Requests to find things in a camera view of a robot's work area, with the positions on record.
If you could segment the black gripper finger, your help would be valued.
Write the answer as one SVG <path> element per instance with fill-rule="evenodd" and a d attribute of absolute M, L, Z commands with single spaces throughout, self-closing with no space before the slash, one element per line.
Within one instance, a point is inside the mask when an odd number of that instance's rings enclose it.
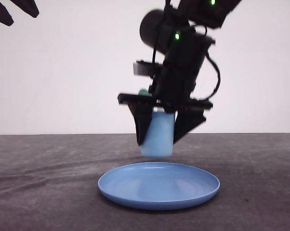
<path fill-rule="evenodd" d="M 11 2 L 34 18 L 39 15 L 39 10 L 34 0 L 11 0 Z"/>
<path fill-rule="evenodd" d="M 1 4 L 1 2 L 0 2 L 0 23 L 6 26 L 11 26 L 14 23 L 14 20 L 12 19 L 8 10 L 3 4 Z"/>

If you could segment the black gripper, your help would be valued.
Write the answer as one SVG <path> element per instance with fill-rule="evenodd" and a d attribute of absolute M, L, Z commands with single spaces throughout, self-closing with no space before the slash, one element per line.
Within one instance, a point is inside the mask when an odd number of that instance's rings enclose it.
<path fill-rule="evenodd" d="M 200 33 L 179 33 L 171 37 L 164 53 L 163 67 L 149 87 L 152 96 L 120 93 L 118 102 L 127 104 L 134 118 L 136 139 L 141 146 L 151 124 L 153 107 L 163 107 L 167 112 L 178 111 L 174 126 L 174 143 L 206 121 L 204 110 L 212 108 L 209 98 L 192 99 L 196 78 L 208 49 L 214 43 L 211 37 Z"/>

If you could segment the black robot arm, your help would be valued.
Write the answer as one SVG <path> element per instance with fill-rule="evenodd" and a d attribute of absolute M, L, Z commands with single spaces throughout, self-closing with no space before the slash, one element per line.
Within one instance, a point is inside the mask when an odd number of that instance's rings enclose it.
<path fill-rule="evenodd" d="M 136 75 L 152 79 L 148 95 L 120 93 L 134 118 L 138 145 L 143 144 L 152 121 L 152 110 L 161 107 L 177 113 L 173 141 L 177 142 L 206 119 L 204 111 L 212 108 L 209 98 L 192 99 L 196 78 L 208 50 L 215 40 L 196 31 L 197 26 L 220 28 L 226 16 L 238 5 L 237 0 L 182 0 L 177 8 L 166 1 L 163 9 L 148 12 L 140 23 L 141 40 L 154 52 L 164 55 L 162 64 L 136 61 Z"/>

